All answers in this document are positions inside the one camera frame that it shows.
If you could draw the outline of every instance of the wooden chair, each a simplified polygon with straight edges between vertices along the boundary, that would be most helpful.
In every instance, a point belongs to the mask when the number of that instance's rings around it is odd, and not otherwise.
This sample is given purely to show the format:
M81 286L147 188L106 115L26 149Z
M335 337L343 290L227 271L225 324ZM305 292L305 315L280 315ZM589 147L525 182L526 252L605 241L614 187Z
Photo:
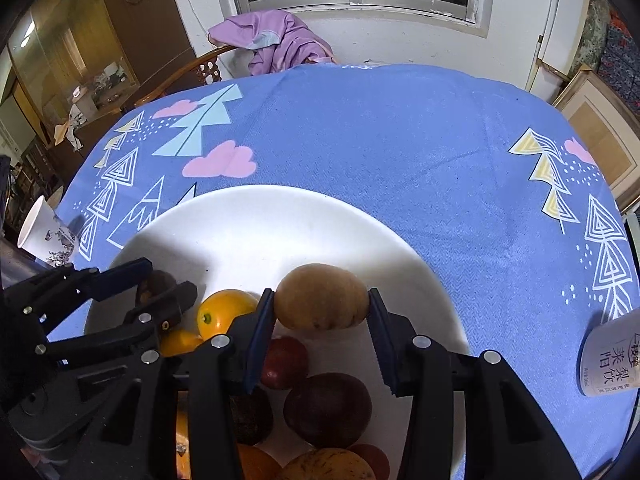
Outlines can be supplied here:
M208 76L211 76L213 78L212 82L222 81L222 78L220 77L220 69L216 64L218 56L224 54L225 52L231 52L236 48L236 46L231 45L220 46L215 48L211 52L207 52L204 56L200 56L199 58L194 59L189 64L176 70L160 85L158 85L155 90L149 92L143 98L138 99L135 104L136 108L150 103L151 101L155 101L159 97L164 97L165 95L167 95L166 90L169 88L169 86L178 81L178 79L180 79L187 72L195 72L202 85L207 84Z

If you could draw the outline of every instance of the paper cup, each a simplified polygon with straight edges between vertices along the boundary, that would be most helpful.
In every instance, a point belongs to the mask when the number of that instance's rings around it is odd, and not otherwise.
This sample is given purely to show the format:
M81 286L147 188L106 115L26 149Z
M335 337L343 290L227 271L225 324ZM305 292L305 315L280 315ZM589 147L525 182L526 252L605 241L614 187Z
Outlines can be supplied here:
M78 238L62 223L41 196L24 220L18 247L53 267L71 261L78 252Z
M587 336L580 356L580 386L590 397L640 387L640 308Z

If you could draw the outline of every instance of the purple jacket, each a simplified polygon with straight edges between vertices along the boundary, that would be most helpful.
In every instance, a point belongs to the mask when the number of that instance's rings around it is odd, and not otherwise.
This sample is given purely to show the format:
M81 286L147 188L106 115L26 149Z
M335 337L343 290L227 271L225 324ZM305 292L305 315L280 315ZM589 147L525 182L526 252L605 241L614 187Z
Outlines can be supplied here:
M209 29L209 39L255 50L249 63L251 75L282 72L307 59L332 62L334 56L327 42L286 10L258 10L227 18Z

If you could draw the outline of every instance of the large white plate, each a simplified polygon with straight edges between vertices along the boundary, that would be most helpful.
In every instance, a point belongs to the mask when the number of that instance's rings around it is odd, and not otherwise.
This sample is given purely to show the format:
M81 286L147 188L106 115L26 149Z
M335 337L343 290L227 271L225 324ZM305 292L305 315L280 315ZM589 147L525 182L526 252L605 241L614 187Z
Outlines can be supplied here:
M199 300L223 288L259 296L276 289L293 268L320 262L348 269L367 287L380 290L390 312L407 316L416 331L455 352L468 353L466 335L437 277L415 251L371 216L344 202L304 189L242 186L210 192L159 216L137 233L112 266L144 256L178 282L198 286ZM134 305L134 291L89 310L85 333L116 326ZM196 330L196 308L183 326ZM275 334L288 333L276 324ZM360 442L383 449L396 478L408 425L411 398L396 399L383 384L366 322L348 330L302 336L310 374L344 372L362 380L373 416ZM260 446L281 464L309 449L285 424L286 392L268 391L274 431ZM464 400L456 397L454 468L464 444Z

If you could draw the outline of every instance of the table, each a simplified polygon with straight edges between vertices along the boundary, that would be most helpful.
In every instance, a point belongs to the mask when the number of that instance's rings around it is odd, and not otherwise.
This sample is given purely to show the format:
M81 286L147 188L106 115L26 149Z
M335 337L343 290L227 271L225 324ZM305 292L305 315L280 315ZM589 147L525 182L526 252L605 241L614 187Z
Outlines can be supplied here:
M583 396L580 344L636 306L639 289L613 197L574 137L554 108L499 82L305 65L130 112L58 214L79 232L76 266L106 269L156 216L210 190L280 184L348 202L431 266L472 353L508 359L586 475L619 451L635 391ZM85 317L54 337L79 335Z

